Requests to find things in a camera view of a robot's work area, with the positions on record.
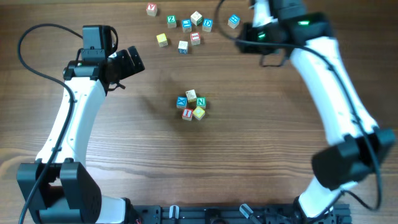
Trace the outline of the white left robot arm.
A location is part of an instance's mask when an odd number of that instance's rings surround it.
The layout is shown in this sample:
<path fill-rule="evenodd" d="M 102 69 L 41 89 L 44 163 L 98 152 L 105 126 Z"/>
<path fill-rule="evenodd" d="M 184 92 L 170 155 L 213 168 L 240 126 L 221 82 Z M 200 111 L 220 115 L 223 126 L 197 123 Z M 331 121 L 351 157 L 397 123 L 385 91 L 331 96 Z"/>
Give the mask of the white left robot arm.
<path fill-rule="evenodd" d="M 22 213 L 35 223 L 135 223 L 128 198 L 101 193 L 86 169 L 95 117 L 109 85 L 144 71 L 134 46 L 104 59 L 72 60 L 64 69 L 64 97 L 50 136 L 33 163 L 22 163 L 17 182 Z"/>

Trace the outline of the blue X letter block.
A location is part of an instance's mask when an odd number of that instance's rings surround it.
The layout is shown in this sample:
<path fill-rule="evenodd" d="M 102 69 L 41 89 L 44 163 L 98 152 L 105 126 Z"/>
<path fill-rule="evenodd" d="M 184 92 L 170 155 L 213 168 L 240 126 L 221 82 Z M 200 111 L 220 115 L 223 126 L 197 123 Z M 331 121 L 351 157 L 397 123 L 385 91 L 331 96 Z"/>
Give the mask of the blue X letter block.
<path fill-rule="evenodd" d="M 176 102 L 177 108 L 184 109 L 187 107 L 187 104 L 188 104 L 187 97 L 183 97 L 183 96 L 177 97 L 177 102 Z"/>

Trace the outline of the yellow top block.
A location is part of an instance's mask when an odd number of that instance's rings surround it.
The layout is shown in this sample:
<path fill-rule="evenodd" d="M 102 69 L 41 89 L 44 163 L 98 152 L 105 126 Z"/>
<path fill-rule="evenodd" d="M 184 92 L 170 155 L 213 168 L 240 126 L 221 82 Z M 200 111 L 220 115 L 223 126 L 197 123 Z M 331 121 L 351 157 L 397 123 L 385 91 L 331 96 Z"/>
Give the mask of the yellow top block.
<path fill-rule="evenodd" d="M 197 120 L 201 120 L 205 115 L 205 110 L 201 107 L 196 107 L 193 110 L 193 116 L 197 119 Z"/>

